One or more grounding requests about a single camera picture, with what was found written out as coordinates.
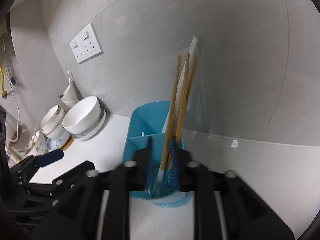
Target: white sticker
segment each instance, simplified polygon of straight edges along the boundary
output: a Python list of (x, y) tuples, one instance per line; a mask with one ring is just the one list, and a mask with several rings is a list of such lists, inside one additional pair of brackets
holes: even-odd
[(239, 142), (239, 141), (237, 141), (237, 140), (233, 140), (233, 141), (232, 141), (232, 144), (231, 144), (231, 147), (232, 147), (232, 148), (238, 148), (238, 142)]

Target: yellow cable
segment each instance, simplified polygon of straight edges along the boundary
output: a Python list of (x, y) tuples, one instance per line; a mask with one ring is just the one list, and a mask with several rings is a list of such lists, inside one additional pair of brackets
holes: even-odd
[(1, 75), (1, 95), (3, 98), (5, 98), (7, 96), (7, 91), (4, 90), (4, 75), (3, 75), (1, 63), (0, 63), (0, 75)]

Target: silver bolt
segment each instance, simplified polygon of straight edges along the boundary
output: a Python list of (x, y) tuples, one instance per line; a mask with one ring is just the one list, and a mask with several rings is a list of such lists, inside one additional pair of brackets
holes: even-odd
[(97, 177), (99, 172), (97, 172), (96, 170), (88, 170), (86, 173), (87, 177)]
[(233, 179), (235, 178), (237, 175), (233, 172), (233, 171), (227, 171), (225, 173), (226, 177), (229, 178), (229, 179)]
[(52, 206), (54, 207), (56, 204), (59, 203), (59, 200), (58, 199), (55, 199), (54, 201), (52, 201)]
[(198, 168), (198, 167), (200, 167), (200, 163), (197, 162), (197, 161), (191, 161), (191, 162), (188, 162), (188, 163), (187, 163), (187, 166), (188, 166), (189, 168)]
[(125, 161), (124, 163), (123, 163), (123, 165), (125, 166), (125, 167), (134, 167), (134, 166), (136, 166), (137, 165), (137, 162), (136, 161), (133, 161), (133, 160), (127, 160), (127, 161)]
[(62, 184), (63, 180), (62, 179), (59, 179), (56, 184), (59, 186), (60, 184)]

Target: white switch plate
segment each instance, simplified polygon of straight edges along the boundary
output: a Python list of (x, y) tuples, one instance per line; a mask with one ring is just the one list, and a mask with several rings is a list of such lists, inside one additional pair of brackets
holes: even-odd
[(78, 63), (87, 59), (78, 36), (74, 37), (69, 44)]
[(93, 28), (93, 23), (89, 23), (86, 27), (84, 27), (79, 32), (78, 38), (87, 58), (101, 52), (101, 48)]

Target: teal plastic container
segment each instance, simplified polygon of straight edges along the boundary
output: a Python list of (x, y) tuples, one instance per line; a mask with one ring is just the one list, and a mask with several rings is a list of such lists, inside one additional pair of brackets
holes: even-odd
[[(165, 137), (165, 134), (161, 132), (169, 108), (170, 101), (157, 101), (139, 106), (133, 111), (122, 162), (131, 160), (135, 151), (145, 148), (148, 137), (152, 137), (152, 165), (155, 167), (160, 165)], [(184, 149), (182, 140), (180, 141), (179, 147)], [(144, 199), (152, 198), (149, 194), (142, 191), (131, 191), (130, 196)], [(190, 193), (175, 192), (168, 194), (166, 197), (152, 198), (152, 201), (158, 206), (177, 207), (187, 203), (190, 197)]]

